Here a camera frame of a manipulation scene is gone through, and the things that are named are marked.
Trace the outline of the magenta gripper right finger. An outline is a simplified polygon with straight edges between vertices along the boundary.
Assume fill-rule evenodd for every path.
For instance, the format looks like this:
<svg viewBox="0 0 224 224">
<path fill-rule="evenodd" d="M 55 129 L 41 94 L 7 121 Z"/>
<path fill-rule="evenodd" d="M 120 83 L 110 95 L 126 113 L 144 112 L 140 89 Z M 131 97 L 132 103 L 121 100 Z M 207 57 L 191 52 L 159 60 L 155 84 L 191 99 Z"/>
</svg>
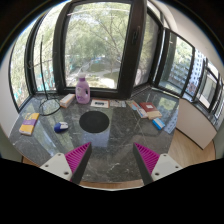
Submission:
<svg viewBox="0 0 224 224">
<path fill-rule="evenodd" d="M 138 143 L 133 144 L 133 153 L 145 185 L 182 169 L 167 153 L 158 154 Z"/>
</svg>

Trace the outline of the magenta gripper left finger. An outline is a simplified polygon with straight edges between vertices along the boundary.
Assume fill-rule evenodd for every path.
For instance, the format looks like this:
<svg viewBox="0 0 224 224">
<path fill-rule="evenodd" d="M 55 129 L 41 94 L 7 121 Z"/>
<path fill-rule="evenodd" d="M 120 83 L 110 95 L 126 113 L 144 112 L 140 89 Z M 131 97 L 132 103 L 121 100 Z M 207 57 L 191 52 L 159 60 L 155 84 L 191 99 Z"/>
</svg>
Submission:
<svg viewBox="0 0 224 224">
<path fill-rule="evenodd" d="M 79 185 L 91 153 L 92 146 L 88 142 L 66 154 L 55 154 L 41 169 Z"/>
</svg>

